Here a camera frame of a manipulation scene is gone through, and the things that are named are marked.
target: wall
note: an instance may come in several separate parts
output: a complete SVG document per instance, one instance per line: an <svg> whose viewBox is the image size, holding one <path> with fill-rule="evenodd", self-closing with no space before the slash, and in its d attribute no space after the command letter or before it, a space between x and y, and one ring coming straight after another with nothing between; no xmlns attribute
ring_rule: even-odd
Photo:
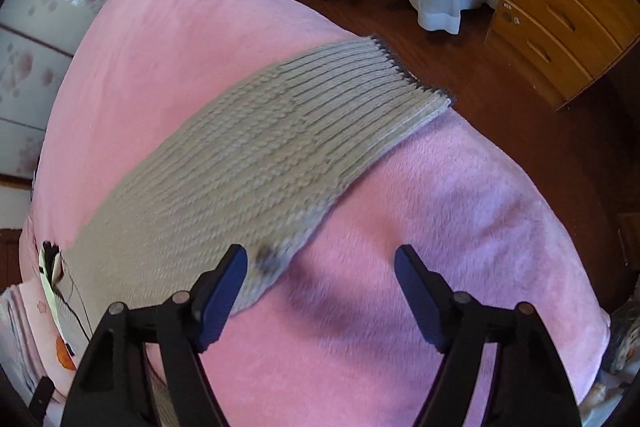
<svg viewBox="0 0 640 427"><path fill-rule="evenodd" d="M21 229L31 201L28 190L0 185L0 229Z"/></svg>
<svg viewBox="0 0 640 427"><path fill-rule="evenodd" d="M607 73L607 77L640 130L640 42Z"/></svg>

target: blue gripper pad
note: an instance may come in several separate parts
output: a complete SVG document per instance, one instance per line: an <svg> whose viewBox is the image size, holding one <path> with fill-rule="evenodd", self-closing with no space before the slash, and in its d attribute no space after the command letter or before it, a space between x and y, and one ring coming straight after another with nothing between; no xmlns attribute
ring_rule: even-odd
<svg viewBox="0 0 640 427"><path fill-rule="evenodd" d="M247 267L246 250L231 245L216 269L202 274L193 285L191 314L200 326L195 339L197 352L204 352L220 338Z"/></svg>
<svg viewBox="0 0 640 427"><path fill-rule="evenodd" d="M453 291L440 274L427 270L411 245L396 250L394 269L424 340L443 353L452 342L447 326Z"/></svg>

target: chest of drawers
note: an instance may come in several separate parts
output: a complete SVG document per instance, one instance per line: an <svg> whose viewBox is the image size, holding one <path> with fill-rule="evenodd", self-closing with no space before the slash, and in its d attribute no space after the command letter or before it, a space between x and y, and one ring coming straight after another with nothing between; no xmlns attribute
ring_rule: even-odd
<svg viewBox="0 0 640 427"><path fill-rule="evenodd" d="M489 33L554 107L607 71L640 36L637 0L501 0Z"/></svg>

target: knitted fabric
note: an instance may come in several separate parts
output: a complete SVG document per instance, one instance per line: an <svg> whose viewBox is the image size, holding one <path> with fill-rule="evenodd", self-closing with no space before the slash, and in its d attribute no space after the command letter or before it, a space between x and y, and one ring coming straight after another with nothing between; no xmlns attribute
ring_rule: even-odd
<svg viewBox="0 0 640 427"><path fill-rule="evenodd" d="M62 253L61 288L72 286L58 292L63 331L79 321L90 335L113 301L133 309L190 288L232 243L249 257L233 312L247 308L347 187L450 102L373 38L236 84L125 176Z"/></svg>

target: screw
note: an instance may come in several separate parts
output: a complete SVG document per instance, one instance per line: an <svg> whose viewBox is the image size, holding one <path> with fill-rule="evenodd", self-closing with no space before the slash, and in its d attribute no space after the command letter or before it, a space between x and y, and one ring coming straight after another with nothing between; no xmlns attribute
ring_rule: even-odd
<svg viewBox="0 0 640 427"><path fill-rule="evenodd" d="M471 302L471 299L471 295L469 295L467 292L455 292L453 294L453 300L458 304L469 304L469 302Z"/></svg>
<svg viewBox="0 0 640 427"><path fill-rule="evenodd" d="M518 311L525 315L533 315L533 313L536 312L536 309L528 302L521 302L518 304Z"/></svg>
<svg viewBox="0 0 640 427"><path fill-rule="evenodd" d="M124 304L121 302L114 302L109 306L109 313L111 315L118 315L124 311Z"/></svg>
<svg viewBox="0 0 640 427"><path fill-rule="evenodd" d="M179 292L176 292L171 296L172 301L176 304L184 304L190 298L191 295L189 295L189 292L187 290L180 290Z"/></svg>

